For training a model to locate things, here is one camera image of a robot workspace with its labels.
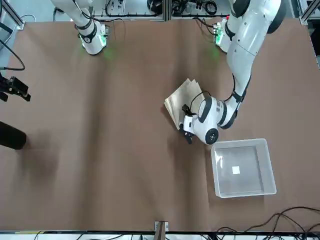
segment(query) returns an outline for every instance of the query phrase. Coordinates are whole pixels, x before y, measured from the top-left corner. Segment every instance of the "clear plastic container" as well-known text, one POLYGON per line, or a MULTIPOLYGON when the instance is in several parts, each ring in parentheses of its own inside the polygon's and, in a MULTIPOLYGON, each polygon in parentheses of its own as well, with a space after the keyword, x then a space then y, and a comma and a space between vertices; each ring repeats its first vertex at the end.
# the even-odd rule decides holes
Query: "clear plastic container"
POLYGON ((219 141, 211 149, 215 194, 220 198, 277 192, 267 141, 219 141))

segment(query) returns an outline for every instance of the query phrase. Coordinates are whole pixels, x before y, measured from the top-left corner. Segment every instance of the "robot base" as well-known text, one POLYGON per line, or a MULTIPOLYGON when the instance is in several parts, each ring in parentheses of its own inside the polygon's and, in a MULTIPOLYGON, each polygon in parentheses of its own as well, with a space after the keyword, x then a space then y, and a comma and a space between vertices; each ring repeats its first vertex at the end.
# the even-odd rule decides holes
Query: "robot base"
POLYGON ((97 55, 107 46, 107 41, 109 37, 109 27, 101 24, 100 22, 95 21, 97 30, 96 34, 93 37, 91 43, 86 43, 81 37, 82 46, 90 55, 97 55))

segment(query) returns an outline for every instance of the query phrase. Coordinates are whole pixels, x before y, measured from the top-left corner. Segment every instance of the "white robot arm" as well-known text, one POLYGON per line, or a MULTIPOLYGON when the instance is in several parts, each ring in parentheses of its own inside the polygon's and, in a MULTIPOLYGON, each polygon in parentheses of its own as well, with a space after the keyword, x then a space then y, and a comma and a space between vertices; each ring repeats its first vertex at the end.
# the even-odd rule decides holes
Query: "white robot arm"
POLYGON ((226 55, 234 80, 232 93, 227 100, 205 97, 197 114, 184 106, 183 132, 186 138, 196 135, 202 142, 211 145, 218 140, 218 127, 228 129, 233 124, 246 96, 254 59, 267 33, 273 33, 280 26, 285 13, 285 4, 281 0, 249 2, 226 55))
POLYGON ((89 12, 93 0, 51 0, 56 8, 64 11, 74 22, 85 50, 96 55, 107 45, 106 26, 94 21, 89 12))

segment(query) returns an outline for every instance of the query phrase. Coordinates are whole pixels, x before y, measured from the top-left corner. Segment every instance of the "brown table surface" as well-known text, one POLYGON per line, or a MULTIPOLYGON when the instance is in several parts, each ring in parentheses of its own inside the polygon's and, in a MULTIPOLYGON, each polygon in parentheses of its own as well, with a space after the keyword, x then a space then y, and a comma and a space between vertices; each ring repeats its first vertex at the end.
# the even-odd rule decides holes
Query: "brown table surface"
MULTIPOLYGON (((164 220, 171 231, 244 230, 288 207, 320 208, 320 71, 297 19, 266 37, 239 115, 220 131, 220 140, 267 140, 277 193, 234 199, 215 195, 210 151, 199 140, 188 145, 163 104, 186 78, 227 98, 225 54, 194 20, 110 26, 97 56, 71 22, 17 33, 26 69, 7 74, 29 86, 31 102, 10 96, 0 115, 29 144, 0 148, 0 229, 151 231, 164 220)), ((320 221, 288 215, 303 226, 320 221)), ((277 230, 294 228, 281 220, 277 230)))

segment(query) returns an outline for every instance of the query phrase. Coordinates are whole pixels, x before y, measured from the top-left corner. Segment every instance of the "white label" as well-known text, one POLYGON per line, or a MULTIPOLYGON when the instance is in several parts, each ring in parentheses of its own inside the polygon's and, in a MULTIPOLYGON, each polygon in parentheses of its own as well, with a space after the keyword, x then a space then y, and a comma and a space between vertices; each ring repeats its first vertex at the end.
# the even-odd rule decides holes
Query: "white label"
MULTIPOLYGON (((157 231, 158 228, 158 221, 154 222, 154 231, 157 231)), ((164 222, 164 226, 165 226, 165 231, 168 232, 169 231, 169 223, 167 221, 164 222)))
POLYGON ((239 168, 239 166, 233 166, 233 167, 232 167, 232 173, 233 173, 233 174, 240 174, 240 168, 239 168))

